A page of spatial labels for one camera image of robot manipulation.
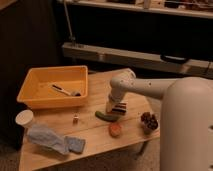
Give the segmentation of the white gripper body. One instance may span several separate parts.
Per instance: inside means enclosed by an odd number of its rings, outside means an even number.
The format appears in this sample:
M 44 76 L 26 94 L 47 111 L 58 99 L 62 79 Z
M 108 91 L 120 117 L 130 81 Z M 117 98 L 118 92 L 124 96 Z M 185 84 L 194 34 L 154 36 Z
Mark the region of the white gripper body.
M 112 95 L 109 95 L 108 96 L 108 101 L 106 103 L 106 112 L 107 113 L 112 113 L 111 110 L 112 108 L 117 105 L 118 103 L 121 103 L 120 101 L 116 101 L 113 99 L 113 96 Z

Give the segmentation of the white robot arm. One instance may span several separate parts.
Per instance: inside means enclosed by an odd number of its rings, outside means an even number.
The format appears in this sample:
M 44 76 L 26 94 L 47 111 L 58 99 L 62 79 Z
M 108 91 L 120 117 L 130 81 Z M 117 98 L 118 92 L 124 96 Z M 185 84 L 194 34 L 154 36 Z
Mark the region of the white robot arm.
M 108 108 L 128 92 L 160 99 L 160 171 L 213 171 L 213 80 L 138 79 L 127 69 L 110 80 Z

